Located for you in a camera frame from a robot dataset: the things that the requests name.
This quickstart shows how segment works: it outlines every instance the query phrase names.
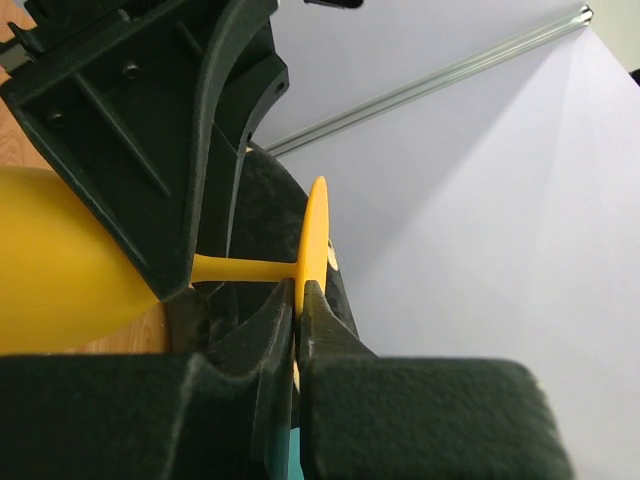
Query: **white backdrop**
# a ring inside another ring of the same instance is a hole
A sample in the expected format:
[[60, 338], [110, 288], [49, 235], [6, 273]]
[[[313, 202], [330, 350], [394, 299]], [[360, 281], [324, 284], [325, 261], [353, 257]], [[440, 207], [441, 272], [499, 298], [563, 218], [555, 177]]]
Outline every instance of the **white backdrop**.
[[255, 139], [296, 133], [496, 43], [576, 12], [582, 0], [366, 0], [343, 11], [281, 0], [273, 17], [291, 88]]
[[362, 339], [519, 360], [587, 480], [640, 479], [640, 89], [586, 30], [282, 159], [328, 178]]

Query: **yellow rounded object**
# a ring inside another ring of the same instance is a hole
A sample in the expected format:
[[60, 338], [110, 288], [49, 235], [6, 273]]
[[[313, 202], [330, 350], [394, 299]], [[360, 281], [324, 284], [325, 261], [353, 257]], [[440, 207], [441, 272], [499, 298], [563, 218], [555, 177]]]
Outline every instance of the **yellow rounded object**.
[[81, 345], [158, 301], [53, 172], [0, 168], [0, 225], [0, 352]]
[[[158, 302], [120, 247], [53, 172], [0, 167], [0, 353], [59, 352], [113, 333]], [[196, 255], [192, 282], [296, 281], [323, 291], [329, 252], [327, 185], [305, 213], [296, 264]]]
[[324, 292], [329, 259], [329, 192], [327, 181], [318, 177], [311, 188], [304, 214], [296, 273], [296, 316], [302, 315], [304, 287], [310, 280], [320, 284]]

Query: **wooden table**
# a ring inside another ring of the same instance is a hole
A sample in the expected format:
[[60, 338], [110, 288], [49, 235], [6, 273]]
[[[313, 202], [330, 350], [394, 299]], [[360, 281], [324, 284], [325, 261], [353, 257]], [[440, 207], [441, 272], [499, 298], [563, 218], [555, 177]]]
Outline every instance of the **wooden table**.
[[[6, 41], [12, 34], [6, 23], [12, 21], [22, 28], [31, 28], [33, 21], [11, 0], [0, 4], [0, 40]], [[0, 83], [8, 76], [0, 71]], [[0, 101], [0, 165], [19, 165], [31, 168], [49, 168], [26, 138], [13, 116]], [[167, 349], [167, 332], [162, 305], [158, 305], [128, 327], [113, 335], [79, 346], [69, 353], [124, 353], [162, 352]]]

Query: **yellow stem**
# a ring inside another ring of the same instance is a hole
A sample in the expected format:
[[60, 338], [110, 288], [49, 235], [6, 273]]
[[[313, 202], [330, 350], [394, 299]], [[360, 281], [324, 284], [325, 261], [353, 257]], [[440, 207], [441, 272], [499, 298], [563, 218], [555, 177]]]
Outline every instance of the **yellow stem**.
[[191, 282], [274, 282], [295, 278], [295, 263], [238, 260], [196, 255]]

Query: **teal part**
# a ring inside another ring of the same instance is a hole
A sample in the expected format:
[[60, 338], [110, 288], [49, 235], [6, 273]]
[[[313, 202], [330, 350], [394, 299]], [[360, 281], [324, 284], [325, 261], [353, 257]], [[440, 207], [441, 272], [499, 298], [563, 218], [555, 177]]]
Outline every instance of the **teal part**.
[[300, 429], [291, 430], [289, 439], [289, 480], [304, 480], [300, 465]]

